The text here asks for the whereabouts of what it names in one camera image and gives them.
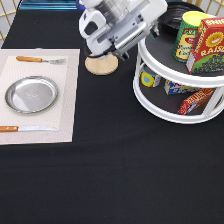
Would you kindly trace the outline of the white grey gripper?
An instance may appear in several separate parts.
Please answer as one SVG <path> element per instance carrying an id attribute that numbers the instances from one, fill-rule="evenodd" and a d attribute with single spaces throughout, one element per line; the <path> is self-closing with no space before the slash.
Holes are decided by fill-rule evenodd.
<path id="1" fill-rule="evenodd" d="M 87 57 L 113 54 L 123 60 L 127 51 L 150 33 L 159 34 L 157 19 L 166 12 L 165 0 L 82 0 L 79 19 Z"/>

